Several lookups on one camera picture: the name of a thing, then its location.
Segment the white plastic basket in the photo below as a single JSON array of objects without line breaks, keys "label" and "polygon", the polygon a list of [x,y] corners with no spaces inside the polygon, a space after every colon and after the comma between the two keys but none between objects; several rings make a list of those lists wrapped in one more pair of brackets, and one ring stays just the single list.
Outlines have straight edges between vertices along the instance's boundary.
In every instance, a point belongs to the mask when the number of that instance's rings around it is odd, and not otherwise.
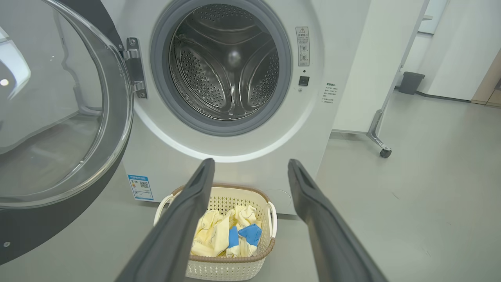
[{"label": "white plastic basket", "polygon": [[[163,207],[171,202],[183,187],[165,197],[155,213],[153,225],[158,222]],[[266,256],[273,250],[277,235],[277,211],[265,193],[246,187],[214,185],[207,209],[219,210],[223,215],[236,205],[256,208],[256,219],[262,222],[263,232],[255,256],[207,257],[190,255],[186,276],[212,281],[243,281],[254,277],[261,269]]]}]

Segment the trash can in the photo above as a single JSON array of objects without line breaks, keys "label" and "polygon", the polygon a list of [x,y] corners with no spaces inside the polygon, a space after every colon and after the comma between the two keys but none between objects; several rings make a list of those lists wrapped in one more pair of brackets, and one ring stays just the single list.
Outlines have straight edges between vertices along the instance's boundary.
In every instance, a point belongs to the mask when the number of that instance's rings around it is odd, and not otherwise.
[{"label": "trash can", "polygon": [[424,74],[408,71],[404,72],[404,79],[402,80],[402,84],[400,85],[398,92],[405,94],[414,94],[423,78]]}]

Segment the basket handle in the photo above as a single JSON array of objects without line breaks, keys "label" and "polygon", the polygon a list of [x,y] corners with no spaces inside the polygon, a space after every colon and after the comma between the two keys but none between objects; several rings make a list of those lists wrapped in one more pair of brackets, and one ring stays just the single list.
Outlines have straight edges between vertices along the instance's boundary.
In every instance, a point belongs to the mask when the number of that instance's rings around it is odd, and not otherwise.
[{"label": "basket handle", "polygon": [[275,205],[272,202],[268,202],[268,219],[268,222],[270,223],[270,235],[272,238],[275,238],[277,236],[277,210],[275,209]]},{"label": "basket handle", "polygon": [[163,207],[167,204],[168,201],[172,202],[175,196],[170,194],[169,196],[163,198],[163,200],[158,205],[157,211],[155,212],[155,218],[153,218],[153,226],[155,226],[160,219],[160,215],[162,214]]}]

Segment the caution sticker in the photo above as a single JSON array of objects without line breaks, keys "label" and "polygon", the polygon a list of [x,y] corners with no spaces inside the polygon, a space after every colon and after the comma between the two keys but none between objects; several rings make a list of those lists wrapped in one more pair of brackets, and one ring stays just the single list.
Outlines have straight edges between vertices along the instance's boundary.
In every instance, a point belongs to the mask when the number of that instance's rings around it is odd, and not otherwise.
[{"label": "caution sticker", "polygon": [[321,95],[320,102],[323,104],[334,104],[337,94],[338,86],[335,83],[327,83],[324,93]]},{"label": "caution sticker", "polygon": [[300,67],[308,67],[310,65],[310,33],[308,27],[296,27],[296,35],[298,37],[298,53]]}]

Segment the wheel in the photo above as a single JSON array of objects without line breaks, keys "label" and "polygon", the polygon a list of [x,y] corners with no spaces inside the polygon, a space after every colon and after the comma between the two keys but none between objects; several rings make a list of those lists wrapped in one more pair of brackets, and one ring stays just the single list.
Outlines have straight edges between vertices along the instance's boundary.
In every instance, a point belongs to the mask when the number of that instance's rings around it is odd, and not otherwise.
[{"label": "wheel", "polygon": [[386,159],[388,158],[390,155],[391,155],[391,151],[388,151],[388,150],[385,150],[385,149],[382,149],[381,152],[379,152],[379,155]]}]

